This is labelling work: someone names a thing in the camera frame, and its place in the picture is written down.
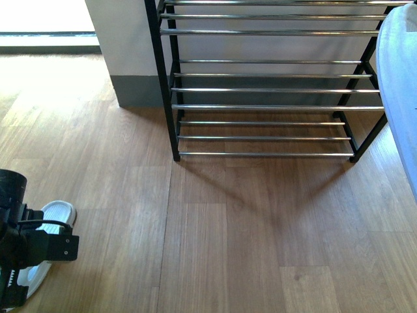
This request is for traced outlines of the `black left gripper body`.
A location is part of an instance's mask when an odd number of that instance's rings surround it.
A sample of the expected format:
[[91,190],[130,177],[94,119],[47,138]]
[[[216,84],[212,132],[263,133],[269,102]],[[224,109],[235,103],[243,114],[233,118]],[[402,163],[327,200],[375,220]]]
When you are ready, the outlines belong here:
[[1,308],[23,306],[45,279],[52,263],[78,257],[76,210],[49,203],[41,210],[1,205]]

